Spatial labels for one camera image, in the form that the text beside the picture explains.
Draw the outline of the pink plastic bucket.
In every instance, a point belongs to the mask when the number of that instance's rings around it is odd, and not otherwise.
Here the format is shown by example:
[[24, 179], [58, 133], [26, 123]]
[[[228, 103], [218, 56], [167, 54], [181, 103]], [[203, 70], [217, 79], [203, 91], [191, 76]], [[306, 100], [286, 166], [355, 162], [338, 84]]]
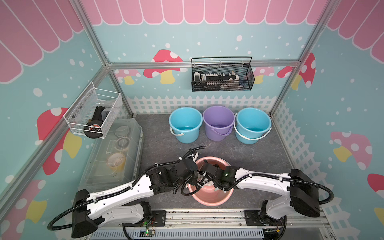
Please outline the pink plastic bucket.
[[[212, 165], [218, 165], [220, 169], [224, 170], [227, 166], [230, 166], [228, 162], [217, 157], [203, 157], [196, 161], [196, 164], [199, 170], [202, 168], [203, 164], [207, 161]], [[234, 189], [231, 189], [228, 192], [216, 189], [213, 183], [208, 183], [204, 185], [197, 193], [192, 195], [192, 197], [202, 205], [208, 207], [217, 207], [225, 203], [233, 194]]]

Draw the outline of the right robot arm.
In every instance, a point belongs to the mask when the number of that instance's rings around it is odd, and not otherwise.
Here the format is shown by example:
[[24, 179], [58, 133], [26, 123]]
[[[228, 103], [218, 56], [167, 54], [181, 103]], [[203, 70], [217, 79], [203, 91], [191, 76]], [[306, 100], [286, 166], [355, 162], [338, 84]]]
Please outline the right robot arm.
[[263, 225], [271, 225], [293, 213], [311, 218], [320, 216], [319, 188], [300, 170], [292, 169], [284, 174], [253, 172], [232, 166], [222, 170], [204, 161], [200, 172], [204, 180], [213, 182], [222, 192], [251, 189], [279, 195], [275, 200], [264, 201], [257, 213], [255, 220]]

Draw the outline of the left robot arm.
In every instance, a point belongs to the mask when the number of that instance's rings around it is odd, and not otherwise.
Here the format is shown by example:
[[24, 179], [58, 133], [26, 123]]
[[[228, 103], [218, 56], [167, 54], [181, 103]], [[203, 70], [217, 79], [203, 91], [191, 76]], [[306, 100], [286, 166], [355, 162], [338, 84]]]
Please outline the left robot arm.
[[156, 164], [145, 170], [136, 180], [101, 192], [90, 193], [86, 189], [76, 193], [70, 224], [74, 239], [95, 232], [107, 221], [108, 212], [160, 193], [168, 193], [189, 180], [196, 180], [198, 166], [193, 159]]

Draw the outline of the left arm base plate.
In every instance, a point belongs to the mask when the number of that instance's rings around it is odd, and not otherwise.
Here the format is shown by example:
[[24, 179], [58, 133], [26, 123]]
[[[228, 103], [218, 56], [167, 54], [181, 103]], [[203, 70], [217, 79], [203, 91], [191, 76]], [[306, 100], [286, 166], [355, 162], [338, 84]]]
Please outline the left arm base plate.
[[140, 222], [135, 224], [126, 223], [125, 225], [126, 227], [145, 227], [145, 226], [164, 227], [166, 222], [166, 216], [167, 216], [167, 211], [164, 211], [164, 210], [153, 211], [152, 218], [143, 219]]

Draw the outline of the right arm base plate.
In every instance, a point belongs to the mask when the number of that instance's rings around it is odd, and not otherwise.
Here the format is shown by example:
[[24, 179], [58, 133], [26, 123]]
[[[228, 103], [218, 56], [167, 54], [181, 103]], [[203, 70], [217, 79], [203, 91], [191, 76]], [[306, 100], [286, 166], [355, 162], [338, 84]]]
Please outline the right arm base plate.
[[245, 210], [247, 226], [273, 226], [281, 227], [285, 224], [285, 218], [273, 219], [264, 210]]

